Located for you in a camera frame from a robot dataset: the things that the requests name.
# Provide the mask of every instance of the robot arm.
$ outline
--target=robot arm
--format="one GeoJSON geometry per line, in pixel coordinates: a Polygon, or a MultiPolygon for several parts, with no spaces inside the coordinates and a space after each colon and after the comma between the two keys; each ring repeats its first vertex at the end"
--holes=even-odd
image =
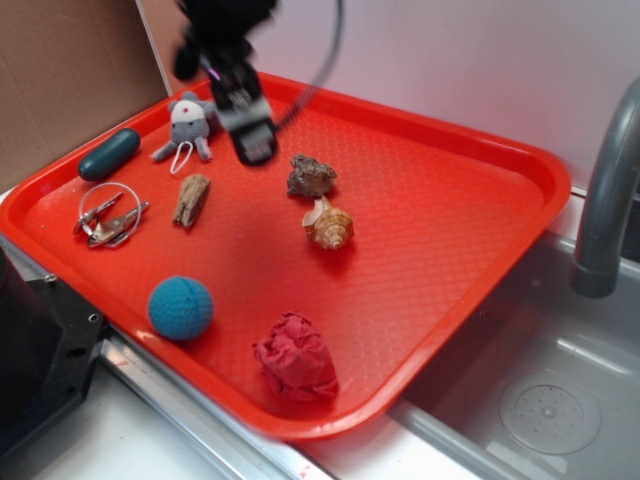
{"type": "Polygon", "coordinates": [[[192,78],[202,67],[211,81],[218,118],[229,132],[240,161],[261,165],[278,147],[271,108],[258,75],[247,61],[251,45],[245,39],[271,16],[277,0],[180,0],[189,19],[185,45],[178,51],[174,73],[192,78]]]}

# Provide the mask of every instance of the black device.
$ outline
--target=black device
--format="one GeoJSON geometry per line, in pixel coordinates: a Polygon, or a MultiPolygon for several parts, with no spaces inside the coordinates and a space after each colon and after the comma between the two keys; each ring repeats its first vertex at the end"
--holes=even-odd
{"type": "Polygon", "coordinates": [[[245,38],[271,17],[277,0],[179,0],[178,4],[190,24],[184,32],[185,44],[176,54],[175,76],[189,80],[203,68],[211,81],[220,124],[229,132],[238,158],[245,165],[266,163],[278,150],[276,133],[302,111],[333,67],[342,37],[342,0],[336,0],[337,22],[329,56],[277,122],[271,118],[271,107],[248,61],[253,48],[245,38]]]}
{"type": "Polygon", "coordinates": [[[105,325],[61,279],[24,281],[0,248],[0,464],[85,400],[105,325]]]}

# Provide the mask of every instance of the seashell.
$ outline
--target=seashell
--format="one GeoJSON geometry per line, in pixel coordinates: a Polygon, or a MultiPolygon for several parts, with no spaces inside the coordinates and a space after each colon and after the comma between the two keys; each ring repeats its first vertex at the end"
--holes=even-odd
{"type": "Polygon", "coordinates": [[[354,235],[351,216],[332,207],[324,195],[316,199],[314,209],[304,216],[302,227],[309,240],[331,250],[343,247],[354,235]]]}
{"type": "Polygon", "coordinates": [[[320,197],[329,193],[338,174],[315,158],[298,153],[291,161],[293,172],[287,179],[287,194],[320,197]]]}

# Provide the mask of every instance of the piece of wood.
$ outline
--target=piece of wood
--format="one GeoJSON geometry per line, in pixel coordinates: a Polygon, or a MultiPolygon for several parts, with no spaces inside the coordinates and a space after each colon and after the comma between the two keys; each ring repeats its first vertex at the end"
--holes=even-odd
{"type": "Polygon", "coordinates": [[[185,228],[191,227],[198,218],[211,188],[211,180],[204,175],[189,175],[182,182],[178,205],[173,222],[185,228]]]}

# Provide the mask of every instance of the blue ball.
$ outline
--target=blue ball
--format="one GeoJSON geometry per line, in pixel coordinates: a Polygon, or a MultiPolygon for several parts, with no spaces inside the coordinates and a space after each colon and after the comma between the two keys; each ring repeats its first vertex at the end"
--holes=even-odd
{"type": "Polygon", "coordinates": [[[191,340],[204,332],[213,318],[213,299],[197,280],[171,277],[158,285],[149,299],[149,318],[158,333],[170,340],[191,340]]]}

